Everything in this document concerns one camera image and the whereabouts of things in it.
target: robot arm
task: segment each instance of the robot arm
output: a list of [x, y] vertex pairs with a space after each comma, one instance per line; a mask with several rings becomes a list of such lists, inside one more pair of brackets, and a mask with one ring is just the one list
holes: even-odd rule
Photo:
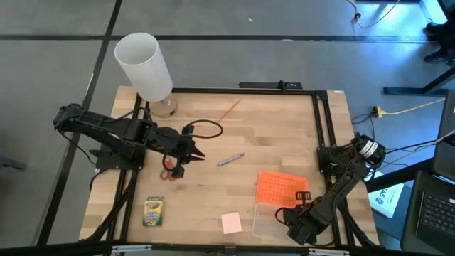
[[113, 161], [136, 163], [144, 160], [145, 149], [161, 153], [163, 158], [175, 157], [176, 166], [168, 169], [172, 171], [173, 178], [183, 177], [182, 165], [204, 160], [198, 156], [205, 156], [195, 146], [191, 134], [192, 125], [185, 126], [182, 134], [179, 134], [170, 127], [158, 127], [149, 120], [125, 117], [114, 119], [86, 111], [79, 104], [61, 107], [53, 123], [60, 133], [80, 132], [107, 146], [110, 151], [90, 151], [99, 159], [107, 155]]
[[385, 158], [384, 150], [384, 146], [365, 135], [356, 135], [352, 142], [345, 146], [318, 149], [319, 163], [323, 165], [320, 166], [321, 169], [330, 169], [333, 174], [342, 175], [323, 196], [306, 205], [295, 219], [291, 222], [284, 220], [289, 224], [287, 235], [304, 245], [311, 240], [311, 236], [321, 234], [331, 224], [338, 204], [370, 170], [375, 170], [382, 164]]

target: scissors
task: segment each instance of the scissors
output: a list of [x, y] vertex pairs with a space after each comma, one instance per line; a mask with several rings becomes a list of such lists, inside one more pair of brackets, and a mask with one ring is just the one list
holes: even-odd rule
[[[166, 167], [168, 169], [173, 169], [174, 168], [174, 165], [172, 164], [172, 161], [169, 158], [166, 158], [164, 164], [166, 165]], [[161, 171], [161, 173], [159, 174], [159, 178], [162, 181], [165, 181], [165, 180], [175, 181], [175, 179], [172, 178], [172, 171], [168, 171], [166, 169], [163, 169], [163, 171]]]

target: gray floor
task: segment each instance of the gray floor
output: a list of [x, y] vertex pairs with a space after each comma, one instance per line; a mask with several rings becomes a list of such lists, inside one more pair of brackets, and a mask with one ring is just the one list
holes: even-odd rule
[[[425, 1], [429, 10], [434, 2]], [[1, 34], [104, 34], [114, 0], [0, 1]], [[363, 23], [375, 20], [390, 4], [359, 4]], [[354, 26], [353, 7], [344, 0], [125, 0], [114, 34], [145, 31], [155, 35], [306, 35], [421, 36], [430, 17], [417, 4], [400, 4], [370, 30]], [[428, 43], [340, 41], [160, 41], [176, 87], [236, 87], [239, 82], [300, 81], [305, 88], [344, 90], [351, 116], [374, 105], [394, 112], [433, 97], [385, 96], [384, 86], [421, 87], [448, 69], [423, 57], [437, 50]], [[112, 41], [90, 109], [109, 114], [118, 85], [129, 85], [113, 56]], [[0, 247], [34, 243], [43, 209], [61, 165], [67, 142], [53, 131], [58, 107], [81, 102], [100, 50], [100, 41], [0, 41], [0, 154], [28, 164], [27, 171], [0, 171]], [[453, 83], [447, 87], [455, 88]], [[437, 136], [442, 103], [395, 117], [374, 120], [375, 137], [398, 147]], [[366, 122], [355, 129], [371, 134]], [[82, 138], [84, 149], [98, 144]], [[423, 151], [400, 163], [432, 155]], [[399, 166], [389, 166], [393, 171]], [[85, 156], [76, 153], [50, 243], [75, 242], [93, 175]], [[19, 203], [27, 198], [26, 204]], [[381, 243], [398, 248], [380, 233]]]

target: white cup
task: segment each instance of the white cup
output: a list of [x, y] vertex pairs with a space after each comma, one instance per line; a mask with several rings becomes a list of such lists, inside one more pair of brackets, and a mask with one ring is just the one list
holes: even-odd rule
[[142, 99], [158, 102], [171, 94], [171, 76], [152, 35], [125, 36], [115, 47], [114, 55]]

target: wooden table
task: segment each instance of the wooden table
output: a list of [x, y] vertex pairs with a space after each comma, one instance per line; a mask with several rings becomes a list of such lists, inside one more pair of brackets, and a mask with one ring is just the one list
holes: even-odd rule
[[[144, 168], [139, 172], [129, 223], [128, 242], [198, 245], [296, 246], [271, 238], [252, 236], [256, 205], [257, 177], [260, 171], [278, 171], [308, 179], [313, 198], [326, 192], [319, 173], [316, 147], [319, 145], [311, 97], [301, 95], [231, 95], [176, 93], [178, 109], [167, 119], [154, 118], [159, 126], [178, 131], [195, 119], [217, 119], [238, 98], [242, 101], [221, 122], [224, 133], [215, 139], [195, 139], [206, 155], [205, 161], [185, 165], [185, 176], [174, 182], [162, 181], [162, 155], [148, 151]], [[329, 91], [336, 141], [349, 142], [353, 128], [344, 92]], [[134, 108], [136, 90], [119, 87], [112, 116], [118, 117]], [[328, 141], [325, 119], [324, 137]], [[214, 134], [217, 127], [197, 126], [195, 134]], [[216, 164], [245, 152], [245, 156], [226, 166]], [[119, 171], [112, 170], [95, 179], [88, 201], [80, 238], [91, 235], [112, 208]], [[164, 196], [164, 224], [143, 227], [144, 201], [149, 196]], [[359, 183], [348, 195], [350, 212], [361, 229], [378, 242], [373, 214], [365, 184]], [[221, 215], [240, 212], [242, 232], [223, 235]], [[119, 237], [123, 212], [117, 219], [114, 235]], [[346, 236], [341, 217], [341, 239]], [[330, 227], [318, 236], [318, 243], [333, 240]]]

